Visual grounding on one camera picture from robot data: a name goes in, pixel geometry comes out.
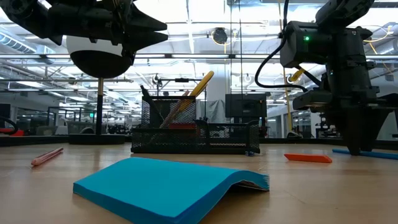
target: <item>yellow pole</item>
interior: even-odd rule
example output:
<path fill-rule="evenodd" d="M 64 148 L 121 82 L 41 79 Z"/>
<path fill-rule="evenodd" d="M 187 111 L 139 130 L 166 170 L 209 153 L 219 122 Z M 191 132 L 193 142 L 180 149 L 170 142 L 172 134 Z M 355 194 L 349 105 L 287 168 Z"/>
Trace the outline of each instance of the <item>yellow pole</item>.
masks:
<path fill-rule="evenodd" d="M 282 32 L 282 12 L 280 10 L 280 0 L 278 0 L 278 5 L 279 5 L 279 26 L 280 26 L 280 31 Z M 286 71 L 284 68 L 284 81 L 285 85 L 287 85 L 287 80 L 286 80 Z M 289 101 L 289 93 L 287 92 L 287 87 L 285 87 L 285 94 L 286 94 L 286 103 L 287 103 L 287 125 L 289 127 L 289 131 L 292 130 L 292 115 L 290 114 L 290 101 Z"/>

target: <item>desk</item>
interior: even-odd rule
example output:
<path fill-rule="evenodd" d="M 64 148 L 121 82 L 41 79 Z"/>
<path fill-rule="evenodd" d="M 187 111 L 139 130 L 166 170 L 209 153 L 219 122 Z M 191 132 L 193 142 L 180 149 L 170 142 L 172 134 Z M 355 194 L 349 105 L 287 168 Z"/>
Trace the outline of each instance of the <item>desk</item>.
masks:
<path fill-rule="evenodd" d="M 31 160 L 64 147 L 36 169 Z M 130 157 L 131 145 L 50 144 L 0 148 L 1 223 L 129 223 L 72 193 L 72 183 Z M 133 156 L 249 169 L 271 176 L 270 192 L 228 192 L 202 223 L 396 223 L 398 163 L 333 154 L 335 146 L 263 144 L 262 155 Z M 332 164 L 287 162 L 283 153 L 325 153 Z"/>

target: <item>black cable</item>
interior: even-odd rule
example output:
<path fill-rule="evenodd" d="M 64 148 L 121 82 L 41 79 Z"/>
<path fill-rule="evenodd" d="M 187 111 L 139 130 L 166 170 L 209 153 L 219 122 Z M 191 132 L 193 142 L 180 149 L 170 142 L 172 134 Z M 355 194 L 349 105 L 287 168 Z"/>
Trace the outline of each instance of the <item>black cable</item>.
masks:
<path fill-rule="evenodd" d="M 298 70 L 303 69 L 300 65 L 297 65 L 295 68 L 297 68 Z M 313 76 L 310 72 L 304 70 L 304 75 L 306 75 L 309 79 L 311 79 L 311 81 L 313 81 L 317 86 L 321 85 L 321 81 L 317 79 L 315 76 Z"/>
<path fill-rule="evenodd" d="M 10 119 L 5 118 L 5 117 L 3 117 L 3 116 L 0 116 L 0 121 L 5 121 L 5 122 L 11 124 L 11 126 L 14 128 L 12 131 L 0 131 L 0 133 L 2 133 L 2 134 L 9 134 L 9 135 L 12 135 L 12 134 L 17 133 L 17 131 L 18 131 L 18 126 L 17 126 L 16 123 L 14 123 L 14 122 L 11 121 Z"/>
<path fill-rule="evenodd" d="M 264 59 L 264 61 L 261 62 L 259 68 L 256 71 L 256 75 L 254 76 L 254 81 L 256 82 L 257 86 L 259 87 L 263 87 L 263 88 L 299 88 L 301 90 L 303 90 L 303 92 L 308 91 L 306 88 L 304 88 L 303 86 L 300 85 L 263 85 L 259 82 L 259 76 L 260 76 L 260 72 L 261 69 L 264 67 L 264 65 L 276 54 L 278 53 L 282 47 L 285 45 L 286 43 L 286 35 L 283 34 L 285 32 L 285 28 L 287 25 L 287 10 L 289 7 L 289 0 L 285 0 L 285 4 L 284 4 L 284 20 L 283 20 L 283 31 L 282 31 L 282 40 L 280 42 L 280 45 L 278 46 L 278 48 L 276 48 L 271 54 L 268 55 L 268 57 L 266 59 Z"/>

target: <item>ceiling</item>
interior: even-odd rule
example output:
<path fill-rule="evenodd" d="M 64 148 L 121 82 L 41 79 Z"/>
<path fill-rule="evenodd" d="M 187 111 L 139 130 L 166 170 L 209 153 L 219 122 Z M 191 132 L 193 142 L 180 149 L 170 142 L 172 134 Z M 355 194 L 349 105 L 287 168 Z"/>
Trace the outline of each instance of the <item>ceiling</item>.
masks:
<path fill-rule="evenodd" d="M 288 20 L 311 22 L 315 20 L 315 14 L 326 1 L 296 0 L 290 2 Z M 165 22 L 168 28 L 162 32 L 169 35 L 168 41 L 146 47 L 138 51 L 139 54 L 269 54 L 280 42 L 277 38 L 280 31 L 278 0 L 240 0 L 240 3 L 239 0 L 139 0 L 135 2 L 135 5 L 147 15 Z M 398 1 L 376 1 L 364 17 L 350 25 L 350 27 L 362 26 L 374 32 L 373 40 L 379 40 L 373 44 L 378 54 L 398 54 L 395 50 L 396 42 L 391 43 L 398 35 L 398 26 L 396 25 L 398 9 L 396 6 L 398 6 Z M 226 44 L 220 45 L 213 40 L 213 32 L 216 28 L 223 28 L 226 32 L 228 36 Z M 42 50 L 45 46 L 47 53 L 68 53 L 65 41 L 67 37 L 64 37 L 61 46 L 55 45 L 48 39 L 39 39 L 25 29 L 13 24 L 0 10 L 0 34 L 2 33 L 7 33 L 12 38 L 34 49 Z M 368 55 L 375 54 L 369 44 L 365 45 L 365 51 Z M 2 43 L 0 54 L 21 54 L 21 52 Z M 115 100 L 115 103 L 139 103 L 141 98 L 139 85 L 144 85 L 151 90 L 151 93 L 156 94 L 154 91 L 156 85 L 153 82 L 155 76 L 169 79 L 200 79 L 203 74 L 212 69 L 213 65 L 222 64 L 224 65 L 224 73 L 230 77 L 231 90 L 236 90 L 233 93 L 237 93 L 242 88 L 244 90 L 260 90 L 253 81 L 261 60 L 261 58 L 242 59 L 242 61 L 239 59 L 195 58 L 194 55 L 192 58 L 137 58 L 134 66 L 118 77 L 117 80 L 106 82 L 104 89 L 132 90 L 117 91 L 107 97 L 111 99 L 111 102 Z M 75 83 L 49 82 L 41 83 L 41 85 L 45 85 L 42 87 L 43 89 L 86 90 L 86 92 L 79 93 L 75 91 L 51 91 L 54 97 L 59 97 L 64 102 L 65 96 L 79 96 L 87 98 L 89 102 L 95 102 L 96 93 L 94 90 L 90 90 L 96 88 L 97 83 L 90 81 L 93 78 L 75 67 L 69 58 L 51 60 L 47 63 L 18 58 L 6 59 L 6 62 L 10 64 L 0 68 L 3 69 L 3 71 L 0 71 L 0 77 L 34 78 L 38 80 L 68 80 L 74 78 L 80 81 Z M 378 77 L 388 73 L 386 72 L 386 64 L 391 67 L 389 72 L 395 73 L 395 60 L 380 60 L 378 67 L 370 73 L 370 76 Z M 324 71 L 323 65 L 307 63 L 303 64 L 302 67 L 316 76 Z M 262 69 L 259 80 L 266 85 L 282 84 L 284 83 L 283 72 L 279 61 L 273 60 L 272 63 L 268 63 Z M 296 69 L 286 69 L 285 72 L 289 76 L 295 73 Z M 0 83 L 0 86 L 3 89 L 39 89 L 39 87 L 25 84 L 13 82 L 11 86 L 8 86 L 7 83 Z M 302 78 L 298 81 L 298 84 L 309 86 L 312 83 L 306 78 Z M 181 95 L 180 90 L 192 89 L 195 85 L 195 82 L 170 82 L 163 86 L 162 91 L 168 91 L 170 95 Z M 204 94 L 202 94 L 199 99 L 204 99 L 204 97 Z M 274 99 L 281 97 L 283 98 L 283 95 L 280 92 L 275 92 L 271 96 Z M 85 103 L 73 98 L 67 98 L 66 101 Z"/>

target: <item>pink pencil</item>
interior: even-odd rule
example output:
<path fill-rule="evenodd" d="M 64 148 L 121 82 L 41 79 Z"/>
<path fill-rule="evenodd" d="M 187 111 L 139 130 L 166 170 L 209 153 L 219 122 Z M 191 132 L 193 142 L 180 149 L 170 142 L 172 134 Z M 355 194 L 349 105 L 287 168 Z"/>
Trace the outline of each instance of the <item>pink pencil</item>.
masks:
<path fill-rule="evenodd" d="M 34 158 L 31 162 L 31 164 L 33 166 L 38 166 L 40 164 L 42 164 L 43 162 L 53 158 L 54 156 L 60 154 L 63 151 L 63 148 L 58 148 L 58 149 L 54 149 L 50 152 L 46 152 L 45 154 L 42 154 L 41 156 L 37 156 L 36 158 Z"/>

